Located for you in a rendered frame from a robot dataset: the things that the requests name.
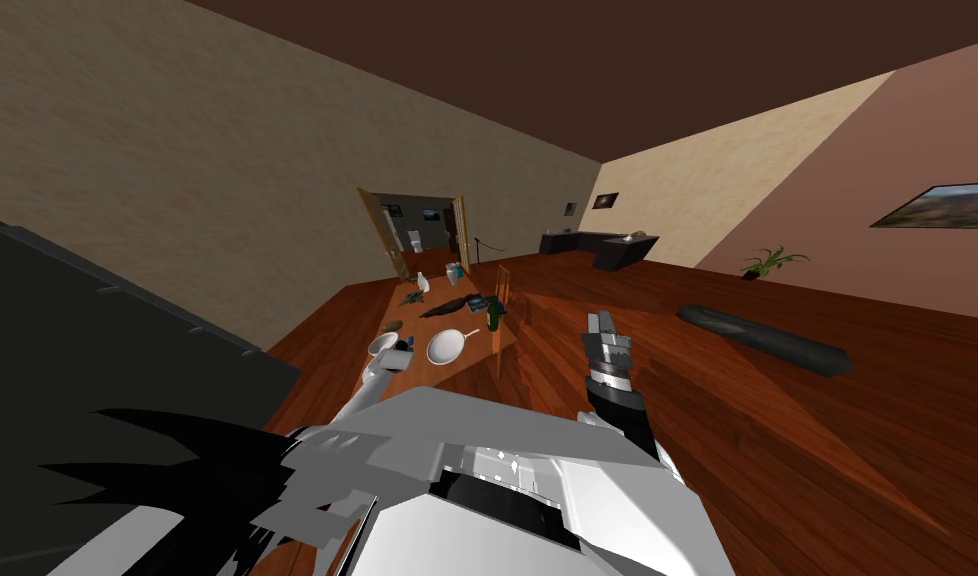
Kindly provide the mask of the black cloth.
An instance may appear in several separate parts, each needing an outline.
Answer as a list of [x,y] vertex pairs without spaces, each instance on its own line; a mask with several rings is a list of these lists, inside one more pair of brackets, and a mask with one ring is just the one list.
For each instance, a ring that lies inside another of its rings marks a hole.
[[467,302],[473,299],[477,300],[479,297],[479,294],[467,294],[465,296],[455,298],[439,306],[430,308],[430,310],[428,310],[426,313],[421,314],[420,318],[432,318],[452,314],[461,310],[461,308],[464,308],[467,305]]

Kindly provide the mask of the large black cabinet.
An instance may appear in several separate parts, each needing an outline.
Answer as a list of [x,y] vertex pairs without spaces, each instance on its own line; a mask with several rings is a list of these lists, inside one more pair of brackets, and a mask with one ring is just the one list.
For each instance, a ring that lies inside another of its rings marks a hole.
[[112,409],[248,428],[299,372],[43,238],[0,221],[0,576],[49,576],[137,506],[71,463],[166,466],[192,453]]

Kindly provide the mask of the brown wooden table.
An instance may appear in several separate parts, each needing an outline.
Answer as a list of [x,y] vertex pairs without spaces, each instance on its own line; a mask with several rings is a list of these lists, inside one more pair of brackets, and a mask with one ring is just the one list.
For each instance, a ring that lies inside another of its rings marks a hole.
[[[453,285],[447,277],[434,277],[429,281],[430,290],[421,302],[405,304],[408,294],[416,290],[414,284],[396,286],[390,296],[383,318],[376,325],[376,332],[385,325],[400,322],[398,335],[412,337],[413,359],[409,367],[393,374],[383,394],[388,400],[406,390],[419,386],[437,387],[466,396],[473,396],[515,406],[529,405],[529,390],[522,383],[516,368],[516,336],[503,324],[497,333],[487,331],[486,314],[474,314],[462,306],[459,311],[443,316],[422,318],[430,308],[478,291],[469,277],[463,277]],[[430,363],[426,349],[438,333],[455,329],[463,334],[477,330],[466,339],[464,349],[454,362],[438,366]]]

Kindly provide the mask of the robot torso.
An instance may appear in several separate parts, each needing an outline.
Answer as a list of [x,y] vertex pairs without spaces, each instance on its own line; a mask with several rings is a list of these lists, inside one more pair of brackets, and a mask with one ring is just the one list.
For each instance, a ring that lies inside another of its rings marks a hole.
[[429,387],[288,436],[107,416],[193,457],[56,465],[131,511],[48,576],[249,576],[284,542],[313,576],[736,576],[700,498],[591,416]]

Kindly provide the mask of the wooden chair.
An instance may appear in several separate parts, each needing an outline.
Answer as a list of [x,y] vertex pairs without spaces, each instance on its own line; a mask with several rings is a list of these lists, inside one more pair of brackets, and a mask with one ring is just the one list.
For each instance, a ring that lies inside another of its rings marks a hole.
[[527,324],[529,302],[523,293],[513,293],[511,272],[499,265],[495,282],[495,298],[499,323],[518,337]]

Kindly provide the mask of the landscape picture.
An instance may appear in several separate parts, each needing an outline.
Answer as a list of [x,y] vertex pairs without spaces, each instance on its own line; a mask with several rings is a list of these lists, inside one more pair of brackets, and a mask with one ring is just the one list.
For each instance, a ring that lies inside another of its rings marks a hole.
[[978,229],[978,183],[931,187],[871,227]]

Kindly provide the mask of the long dark grey cushion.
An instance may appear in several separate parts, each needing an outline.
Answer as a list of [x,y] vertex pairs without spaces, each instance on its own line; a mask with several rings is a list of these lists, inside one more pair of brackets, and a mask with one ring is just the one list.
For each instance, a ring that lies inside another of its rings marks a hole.
[[853,364],[843,349],[698,305],[687,305],[676,317],[824,377],[849,373]]

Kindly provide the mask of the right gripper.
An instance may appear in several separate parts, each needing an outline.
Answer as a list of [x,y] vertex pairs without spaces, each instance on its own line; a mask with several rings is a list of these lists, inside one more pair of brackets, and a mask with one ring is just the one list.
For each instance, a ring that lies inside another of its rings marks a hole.
[[587,333],[580,338],[591,373],[606,376],[629,375],[632,367],[631,341],[628,337],[615,333],[616,329],[608,311],[600,313],[600,320],[597,314],[587,315]]

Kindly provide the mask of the white frying pan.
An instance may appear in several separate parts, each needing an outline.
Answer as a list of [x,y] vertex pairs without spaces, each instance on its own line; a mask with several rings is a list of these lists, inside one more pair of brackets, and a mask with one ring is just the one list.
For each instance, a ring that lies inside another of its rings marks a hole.
[[456,361],[464,351],[466,339],[478,333],[479,329],[462,333],[457,329],[447,329],[436,334],[426,348],[426,357],[436,366],[445,366]]

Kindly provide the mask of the green potted plant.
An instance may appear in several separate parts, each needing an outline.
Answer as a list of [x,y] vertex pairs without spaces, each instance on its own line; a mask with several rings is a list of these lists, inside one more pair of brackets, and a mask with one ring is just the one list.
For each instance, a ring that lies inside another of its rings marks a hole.
[[740,270],[743,280],[752,281],[768,277],[772,271],[782,269],[787,263],[811,261],[811,258],[806,255],[788,253],[784,246],[779,246],[776,250],[759,249],[759,252],[764,254],[744,259],[747,266]]

